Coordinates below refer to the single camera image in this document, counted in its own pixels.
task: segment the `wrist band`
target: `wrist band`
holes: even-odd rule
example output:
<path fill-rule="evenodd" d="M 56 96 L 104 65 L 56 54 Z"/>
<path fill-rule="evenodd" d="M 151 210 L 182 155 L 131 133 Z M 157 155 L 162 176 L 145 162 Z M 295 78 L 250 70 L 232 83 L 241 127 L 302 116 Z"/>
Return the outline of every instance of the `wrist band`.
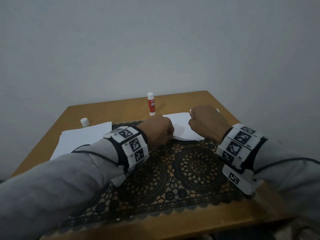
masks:
<path fill-rule="evenodd" d="M 218 146 L 216 154 L 233 170 L 243 173 L 246 169 L 244 162 L 253 157 L 252 151 L 256 147 L 261 147 L 261 139 L 263 139 L 263 142 L 266 141 L 262 133 L 256 132 L 245 125 L 236 124 L 227 131 L 227 135 L 221 145 Z"/>
<path fill-rule="evenodd" d="M 149 156 L 147 141 L 138 128 L 121 126 L 103 137 L 112 142 L 118 153 L 118 163 L 125 168 L 130 169 Z"/>

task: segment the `fist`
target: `fist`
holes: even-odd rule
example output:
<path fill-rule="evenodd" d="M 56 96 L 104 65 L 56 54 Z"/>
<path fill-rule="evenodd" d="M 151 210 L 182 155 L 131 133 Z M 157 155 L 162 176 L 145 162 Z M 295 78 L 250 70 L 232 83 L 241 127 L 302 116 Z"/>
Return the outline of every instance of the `fist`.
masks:
<path fill-rule="evenodd" d="M 149 147 L 158 147 L 167 143 L 174 138 L 174 127 L 171 120 L 162 115 L 153 116 L 146 119 L 137 127 L 141 129 L 148 138 Z"/>
<path fill-rule="evenodd" d="M 225 117 L 210 105 L 194 107 L 191 110 L 189 125 L 200 136 L 218 143 L 222 142 L 223 135 L 231 128 Z"/>

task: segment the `stack of paper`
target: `stack of paper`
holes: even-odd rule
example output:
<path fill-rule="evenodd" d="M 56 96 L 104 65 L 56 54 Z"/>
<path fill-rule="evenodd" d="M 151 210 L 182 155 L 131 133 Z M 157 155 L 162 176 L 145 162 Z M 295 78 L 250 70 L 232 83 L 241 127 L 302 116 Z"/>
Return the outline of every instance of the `stack of paper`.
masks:
<path fill-rule="evenodd" d="M 93 144 L 103 138 L 104 134 L 112 131 L 112 123 L 106 122 L 81 129 L 65 130 L 50 160 L 63 154 L 70 153 L 77 147 Z"/>
<path fill-rule="evenodd" d="M 174 139 L 182 141 L 200 141 L 204 140 L 204 137 L 195 133 L 189 125 L 191 116 L 189 113 L 172 113 L 166 114 L 164 117 L 168 117 L 174 127 L 173 137 Z"/>

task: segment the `gray sweatshirt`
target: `gray sweatshirt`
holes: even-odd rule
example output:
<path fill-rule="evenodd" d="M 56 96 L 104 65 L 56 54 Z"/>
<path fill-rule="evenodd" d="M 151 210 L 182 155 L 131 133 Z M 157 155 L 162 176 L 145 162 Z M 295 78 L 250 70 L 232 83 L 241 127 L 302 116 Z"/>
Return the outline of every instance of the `gray sweatshirt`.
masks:
<path fill-rule="evenodd" d="M 81 150 L 118 162 L 114 146 L 106 139 Z M 254 177 L 266 180 L 293 210 L 320 222 L 317 161 L 268 140 L 258 151 L 253 167 L 258 172 Z M 37 239 L 121 174 L 123 169 L 99 156 L 69 153 L 5 181 L 0 184 L 0 239 Z"/>

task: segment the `white bottle cap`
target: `white bottle cap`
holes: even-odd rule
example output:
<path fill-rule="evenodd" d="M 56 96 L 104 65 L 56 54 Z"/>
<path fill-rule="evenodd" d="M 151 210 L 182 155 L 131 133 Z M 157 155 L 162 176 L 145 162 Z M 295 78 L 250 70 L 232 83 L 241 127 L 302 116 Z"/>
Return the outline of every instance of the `white bottle cap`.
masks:
<path fill-rule="evenodd" d="M 83 127 L 87 127 L 88 125 L 90 125 L 89 120 L 87 118 L 82 118 L 80 122 Z"/>
<path fill-rule="evenodd" d="M 153 100 L 155 98 L 153 95 L 153 92 L 148 92 L 147 96 L 148 96 L 148 100 Z"/>

